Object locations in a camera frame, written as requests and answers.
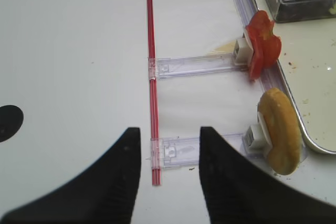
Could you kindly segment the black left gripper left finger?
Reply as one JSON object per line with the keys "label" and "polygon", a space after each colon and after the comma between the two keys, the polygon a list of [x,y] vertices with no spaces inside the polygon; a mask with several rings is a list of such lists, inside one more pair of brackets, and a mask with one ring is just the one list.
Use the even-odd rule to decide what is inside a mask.
{"label": "black left gripper left finger", "polygon": [[140,176],[141,133],[129,127],[85,171],[1,223],[130,223]]}

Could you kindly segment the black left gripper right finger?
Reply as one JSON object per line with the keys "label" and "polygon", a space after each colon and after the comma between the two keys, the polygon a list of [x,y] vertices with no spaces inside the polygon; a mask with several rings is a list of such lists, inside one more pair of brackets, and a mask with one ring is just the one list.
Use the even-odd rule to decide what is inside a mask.
{"label": "black left gripper right finger", "polygon": [[209,126],[200,129],[199,176],[211,223],[335,223],[335,206],[266,174]]}

